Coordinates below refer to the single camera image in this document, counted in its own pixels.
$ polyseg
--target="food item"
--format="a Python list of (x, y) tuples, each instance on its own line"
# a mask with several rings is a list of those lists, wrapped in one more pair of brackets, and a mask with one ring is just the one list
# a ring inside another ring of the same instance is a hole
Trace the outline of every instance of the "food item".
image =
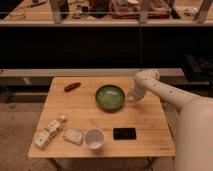
[(80, 85), (81, 85), (81, 83), (79, 83), (79, 82), (69, 84), (68, 86), (66, 86), (66, 87), (64, 88), (64, 91), (65, 91), (65, 92), (69, 92), (69, 91), (71, 91), (71, 90), (73, 90), (73, 89), (79, 87)]
[(60, 118), (51, 121), (46, 128), (44, 128), (38, 135), (34, 138), (35, 145), (43, 150), (57, 132), (61, 129), (62, 123), (66, 121), (65, 115), (61, 115)]
[(64, 140), (71, 143), (81, 145), (84, 134), (81, 131), (73, 130), (71, 128), (67, 129), (64, 133)]

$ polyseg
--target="sausage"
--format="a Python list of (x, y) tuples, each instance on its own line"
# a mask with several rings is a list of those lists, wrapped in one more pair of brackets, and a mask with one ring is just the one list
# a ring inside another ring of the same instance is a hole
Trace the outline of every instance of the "sausage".
[(66, 87), (64, 88), (64, 91), (65, 91), (65, 92), (69, 92), (69, 91), (71, 91), (71, 90), (73, 90), (73, 89), (79, 87), (80, 85), (81, 85), (81, 83), (79, 83), (79, 82), (69, 84), (68, 86), (66, 86)]

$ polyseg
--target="table leg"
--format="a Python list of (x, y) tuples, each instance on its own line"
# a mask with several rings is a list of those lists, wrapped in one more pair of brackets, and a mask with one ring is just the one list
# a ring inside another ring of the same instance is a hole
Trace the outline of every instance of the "table leg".
[(56, 168), (57, 171), (64, 170), (54, 158), (47, 158), (47, 160)]
[(147, 166), (145, 167), (145, 169), (147, 170), (150, 170), (150, 171), (153, 171), (153, 164), (157, 161), (159, 157), (146, 157), (147, 161), (148, 161), (148, 164)]

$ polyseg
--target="bottle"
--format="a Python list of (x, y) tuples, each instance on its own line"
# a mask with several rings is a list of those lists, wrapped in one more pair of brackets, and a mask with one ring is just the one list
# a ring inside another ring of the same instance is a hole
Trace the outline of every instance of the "bottle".
[(60, 118), (51, 121), (46, 128), (44, 128), (41, 132), (39, 132), (38, 135), (35, 136), (34, 143), (36, 146), (43, 150), (58, 133), (65, 121), (65, 115), (61, 115)]

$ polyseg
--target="small white box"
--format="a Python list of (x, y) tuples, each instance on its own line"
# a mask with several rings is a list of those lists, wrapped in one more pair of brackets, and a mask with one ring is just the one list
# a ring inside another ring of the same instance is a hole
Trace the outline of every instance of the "small white box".
[(81, 131), (69, 128), (65, 131), (63, 138), (64, 140), (74, 143), (76, 145), (81, 145), (83, 136), (84, 134)]

